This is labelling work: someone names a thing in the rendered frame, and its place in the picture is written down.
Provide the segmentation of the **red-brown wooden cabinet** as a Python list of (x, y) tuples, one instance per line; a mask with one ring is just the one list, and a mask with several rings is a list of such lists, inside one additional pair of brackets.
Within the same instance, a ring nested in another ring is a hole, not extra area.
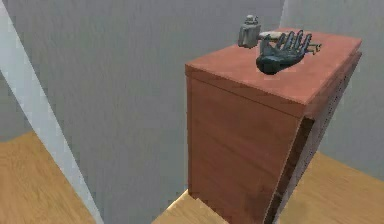
[(361, 39), (316, 32), (318, 53), (274, 75), (236, 45), (185, 66), (188, 190), (228, 224), (276, 224), (362, 54)]

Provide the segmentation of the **grey seated figure statue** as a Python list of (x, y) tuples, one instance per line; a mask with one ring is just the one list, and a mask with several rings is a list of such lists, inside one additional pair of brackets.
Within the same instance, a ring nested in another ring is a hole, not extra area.
[(247, 15), (244, 23), (240, 27), (238, 46), (251, 49), (258, 44), (258, 36), (261, 31), (261, 24), (258, 17)]

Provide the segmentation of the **dark teal hand sculpture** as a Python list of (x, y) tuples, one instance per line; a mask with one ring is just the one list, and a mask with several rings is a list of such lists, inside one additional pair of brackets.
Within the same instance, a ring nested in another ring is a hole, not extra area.
[(299, 63), (307, 53), (316, 54), (321, 43), (312, 42), (312, 34), (298, 32), (263, 32), (257, 68), (264, 74), (275, 75), (281, 70)]

